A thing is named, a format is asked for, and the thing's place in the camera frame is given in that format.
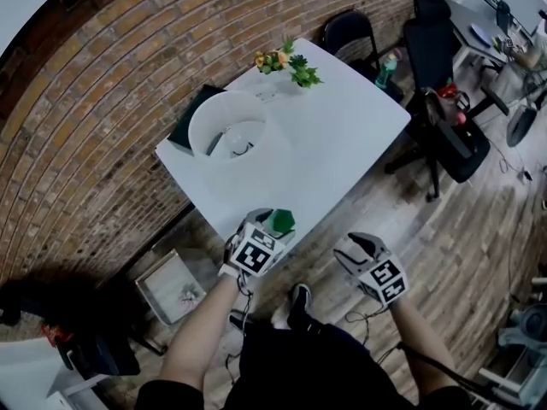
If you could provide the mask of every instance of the sleeve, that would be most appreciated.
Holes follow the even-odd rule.
[[[174,381],[155,380],[138,392],[135,410],[203,410],[203,393]]]
[[[471,400],[468,393],[461,387],[449,386],[437,389],[429,395],[424,396],[418,408],[420,410],[439,408],[443,410],[465,410],[471,408]]]

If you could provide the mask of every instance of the water bottle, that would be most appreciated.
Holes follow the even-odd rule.
[[[390,55],[387,57],[387,61],[382,64],[379,75],[374,82],[376,86],[382,90],[385,90],[385,88],[387,87],[387,82],[389,81],[390,77],[395,73],[396,68],[397,58],[395,57],[395,55],[390,53]]]

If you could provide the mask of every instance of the lamp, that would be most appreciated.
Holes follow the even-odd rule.
[[[192,116],[188,138],[207,186],[231,205],[256,208],[285,181],[290,145],[258,98],[226,91]]]

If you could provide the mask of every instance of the green object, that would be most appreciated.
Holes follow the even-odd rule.
[[[264,221],[265,227],[273,233],[286,234],[295,225],[292,212],[288,209],[276,209]]]
[[[379,71],[379,75],[374,82],[376,86],[382,90],[387,88],[391,76],[395,73],[397,68],[397,58],[392,53],[388,56],[386,62],[382,64],[382,68]]]
[[[281,49],[286,55],[290,55],[294,52],[294,39],[289,38],[283,43],[283,48]]]
[[[309,88],[314,84],[322,84],[323,81],[317,76],[317,68],[308,67],[308,60],[302,55],[291,56],[289,65],[295,71],[291,73],[291,79],[302,88]]]

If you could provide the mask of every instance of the desk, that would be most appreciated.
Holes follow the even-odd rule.
[[[452,25],[454,26],[454,34],[458,38],[458,41],[462,44],[462,47],[456,53],[456,56],[454,56],[454,71],[460,67],[463,60],[470,53],[491,59],[499,64],[504,64],[507,62],[506,55],[499,53],[493,47],[484,45],[470,30],[471,23],[474,23],[477,26],[480,26],[491,37],[506,38],[507,35],[503,33],[503,30],[500,29],[496,23],[487,20],[483,15],[478,14],[477,12],[462,6],[459,3],[453,2],[452,0],[445,1],[450,6],[450,11],[452,12],[450,21],[452,21]]]
[[[259,196],[252,206],[230,202],[208,189],[202,165],[193,156],[167,139],[156,148],[180,188],[223,239],[252,209],[290,209],[296,236],[284,254],[336,206],[410,120],[403,108],[339,59],[305,39],[298,39],[295,48],[295,54],[318,67],[325,83],[265,103],[291,145],[291,168],[284,173],[282,190]],[[253,67],[227,89],[252,92],[264,77]]]

